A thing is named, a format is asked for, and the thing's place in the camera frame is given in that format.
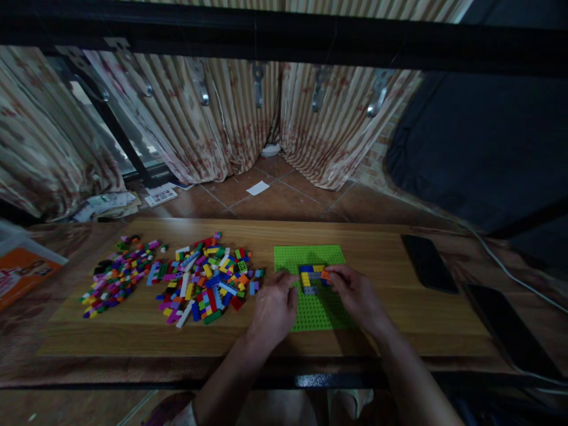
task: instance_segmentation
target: pile of lego bricks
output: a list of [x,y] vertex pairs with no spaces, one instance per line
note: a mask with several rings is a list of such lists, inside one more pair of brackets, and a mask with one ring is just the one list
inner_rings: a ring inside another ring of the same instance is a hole
[[[160,245],[158,240],[148,244],[139,244],[137,235],[122,237],[117,244],[121,253],[112,253],[108,259],[99,262],[93,274],[95,283],[79,302],[88,305],[83,318],[93,318],[123,302],[134,289],[138,281],[150,273],[150,263],[154,260],[153,250]],[[130,251],[131,245],[137,244]]]
[[238,311],[245,301],[247,285],[251,296],[259,290],[264,270],[247,265],[252,253],[221,245],[221,232],[211,238],[176,250],[176,260],[155,262],[148,285],[167,281],[166,290],[156,296],[168,324],[181,328],[188,318],[210,324],[231,305]]
[[331,287],[327,283],[330,279],[330,274],[324,270],[325,265],[300,265],[299,268],[300,280],[302,281],[305,295],[315,296],[318,293],[317,284],[319,280],[323,287]]

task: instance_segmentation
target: left hand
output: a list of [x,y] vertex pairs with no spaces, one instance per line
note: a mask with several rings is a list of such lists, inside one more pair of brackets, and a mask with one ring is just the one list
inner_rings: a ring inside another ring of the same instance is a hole
[[284,340],[296,321],[298,289],[291,286],[298,280],[298,275],[277,272],[257,293],[253,322],[246,337],[266,355]]

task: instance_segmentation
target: yellow lego brick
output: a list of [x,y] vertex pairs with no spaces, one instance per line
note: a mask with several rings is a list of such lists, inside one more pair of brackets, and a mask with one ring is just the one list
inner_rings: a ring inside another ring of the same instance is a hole
[[213,273],[211,272],[211,268],[208,264],[203,265],[203,270],[205,271],[205,276],[208,279],[213,278]]
[[193,283],[188,283],[188,288],[185,290],[185,299],[191,300],[191,294],[193,293]]

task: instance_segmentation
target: green baseplate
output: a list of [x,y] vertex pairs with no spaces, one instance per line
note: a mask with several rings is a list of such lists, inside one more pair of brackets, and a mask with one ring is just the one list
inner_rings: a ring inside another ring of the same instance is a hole
[[[287,270],[299,274],[300,265],[328,266],[336,263],[345,263],[338,245],[274,247],[276,271]],[[294,287],[298,287],[298,317],[291,331],[357,328],[331,287],[323,287],[320,280],[311,281],[311,285],[317,286],[317,295],[306,296],[302,291],[302,283],[294,283]]]

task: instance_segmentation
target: metal hook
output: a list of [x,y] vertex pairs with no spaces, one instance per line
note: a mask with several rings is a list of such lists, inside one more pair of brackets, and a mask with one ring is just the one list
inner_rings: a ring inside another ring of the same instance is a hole
[[89,87],[89,85],[87,83],[85,83],[85,81],[81,78],[81,76],[79,76],[78,74],[74,74],[75,78],[77,79],[77,82],[79,83],[79,85],[81,86],[81,88],[88,94],[90,95],[92,98],[96,99],[99,102],[108,102],[109,99],[111,98],[108,94],[108,91],[106,89],[101,91],[101,95],[102,97],[98,96],[95,92],[93,92],[93,90]]
[[375,84],[373,85],[373,97],[371,102],[367,107],[367,117],[376,117],[379,113],[380,107],[382,107],[383,102],[386,99],[386,94],[388,91],[387,84],[389,83],[389,78],[395,73],[393,69],[377,68],[375,69],[375,75],[377,76]]
[[315,73],[315,90],[314,98],[312,99],[312,111],[319,112],[321,105],[324,102],[325,90],[323,85],[326,83],[327,79],[333,70],[332,65],[314,65],[317,69]]
[[267,62],[251,61],[253,64],[254,99],[257,108],[262,108],[262,79],[264,78],[264,65]]
[[200,59],[195,59],[192,57],[187,58],[191,66],[191,76],[193,80],[193,85],[195,90],[199,93],[199,103],[204,107],[209,106],[209,92],[207,91],[207,85],[205,84],[205,69],[203,67],[203,62]]
[[57,51],[62,55],[69,58],[69,60],[75,65],[78,69],[84,72],[86,75],[93,80],[96,87],[99,89],[101,93],[100,96],[96,95],[94,91],[89,87],[88,84],[77,74],[75,74],[75,78],[77,82],[81,85],[82,89],[90,94],[94,99],[99,102],[108,102],[110,99],[110,95],[108,93],[107,87],[105,83],[102,81],[100,76],[93,70],[91,64],[83,54],[83,51],[76,46],[55,46]]
[[[136,74],[138,74],[142,78],[145,88],[141,91],[141,93],[146,98],[151,98],[152,96],[154,96],[154,89],[152,88],[152,84],[146,77],[146,74],[140,67],[140,64],[138,64],[138,61],[136,61],[136,58],[128,49],[130,47],[128,40],[124,37],[105,37],[105,41],[110,47],[115,47],[120,58],[122,58],[122,60],[128,63],[132,68],[134,68]],[[126,77],[128,78],[128,81],[130,81],[132,87],[139,87],[138,83],[136,82],[134,77],[132,77],[130,72],[128,72],[128,70],[125,70],[124,73],[126,74]]]

